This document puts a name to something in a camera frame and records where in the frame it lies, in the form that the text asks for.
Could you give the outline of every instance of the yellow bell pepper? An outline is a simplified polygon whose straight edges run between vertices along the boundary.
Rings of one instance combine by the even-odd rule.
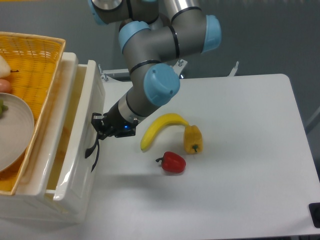
[[[188,154],[201,153],[204,149],[202,134],[196,125],[185,127],[183,145]]]

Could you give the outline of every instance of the pear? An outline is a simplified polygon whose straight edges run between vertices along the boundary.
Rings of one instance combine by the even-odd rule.
[[[0,79],[8,77],[11,74],[11,68],[6,60],[0,55]]]

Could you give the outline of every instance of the pepper stem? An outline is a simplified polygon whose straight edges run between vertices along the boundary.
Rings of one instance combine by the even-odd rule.
[[[194,151],[197,153],[197,149],[199,148],[199,146],[196,144],[196,145],[193,145],[192,148],[194,149]]]

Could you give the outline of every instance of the white plastic container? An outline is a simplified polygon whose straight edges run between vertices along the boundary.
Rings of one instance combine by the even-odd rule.
[[[96,172],[96,152],[85,159],[85,150],[95,140],[91,115],[103,111],[105,90],[96,63],[78,64],[74,53],[63,54],[56,77],[55,101],[16,194],[0,196],[0,218],[85,218]]]

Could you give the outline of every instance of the gray floor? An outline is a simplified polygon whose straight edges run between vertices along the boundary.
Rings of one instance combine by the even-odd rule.
[[[163,1],[160,10],[166,13]],[[188,78],[229,74],[286,74],[302,121],[320,106],[320,0],[201,0],[222,27],[219,49],[186,58]],[[104,70],[126,68],[118,43],[119,23],[96,25],[87,0],[0,2],[0,31],[66,39],[80,63]],[[320,126],[308,136],[320,169]]]

